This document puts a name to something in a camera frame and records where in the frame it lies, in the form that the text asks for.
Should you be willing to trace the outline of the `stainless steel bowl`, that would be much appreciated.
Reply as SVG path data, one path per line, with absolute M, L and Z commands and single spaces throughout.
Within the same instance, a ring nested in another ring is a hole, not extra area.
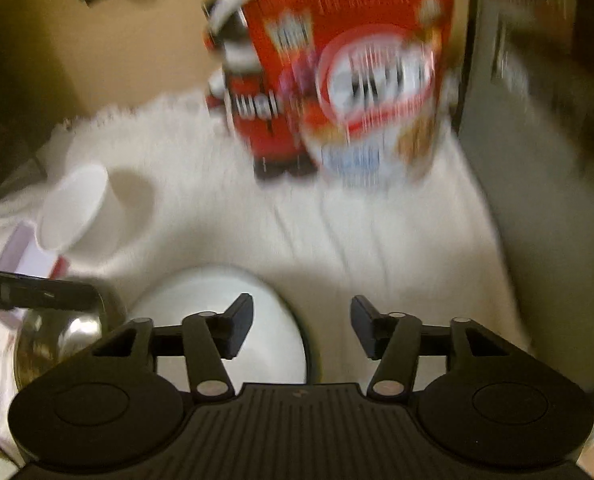
M 17 335 L 14 377 L 18 390 L 103 338 L 126 321 L 126 308 L 111 284 L 78 278 L 94 288 L 92 304 L 82 310 L 30 309 Z

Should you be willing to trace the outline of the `red Calbee granola bag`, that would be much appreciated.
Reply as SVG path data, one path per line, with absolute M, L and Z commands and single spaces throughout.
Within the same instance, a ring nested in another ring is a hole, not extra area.
M 353 188 L 422 179 L 438 131 L 454 0 L 248 0 L 251 42 L 288 125 Z

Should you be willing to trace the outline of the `white textured tablecloth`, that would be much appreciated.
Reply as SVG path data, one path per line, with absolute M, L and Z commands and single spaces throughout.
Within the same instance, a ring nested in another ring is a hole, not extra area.
M 527 347 L 497 232 L 450 130 L 422 181 L 387 191 L 258 183 L 198 92 L 60 124 L 40 156 L 50 182 L 90 162 L 107 168 L 126 211 L 121 244 L 70 270 L 111 284 L 128 306 L 173 273 L 236 266 L 294 309 L 325 382 L 363 385 L 372 374 L 350 326 L 355 295 L 429 324 L 474 318 Z

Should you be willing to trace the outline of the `grey appliance on right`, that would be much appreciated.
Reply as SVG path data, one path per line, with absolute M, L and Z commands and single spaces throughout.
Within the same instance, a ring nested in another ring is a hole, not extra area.
M 594 389 L 594 0 L 470 0 L 459 139 L 532 350 Z

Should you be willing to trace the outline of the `white red flat package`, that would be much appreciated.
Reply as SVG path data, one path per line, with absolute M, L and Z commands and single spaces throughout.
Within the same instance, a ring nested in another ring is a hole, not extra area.
M 0 271 L 34 278 L 63 278 L 69 262 L 54 252 L 44 252 L 36 244 L 32 223 L 19 222 L 0 255 Z

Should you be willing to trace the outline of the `red white robot figurine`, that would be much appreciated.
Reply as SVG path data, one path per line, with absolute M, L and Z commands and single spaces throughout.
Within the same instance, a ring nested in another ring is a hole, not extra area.
M 310 177 L 318 171 L 303 141 L 291 131 L 280 93 L 268 81 L 250 40 L 243 12 L 247 0 L 205 0 L 205 45 L 222 64 L 209 78 L 206 104 L 225 116 L 253 158 L 259 181 L 290 174 Z

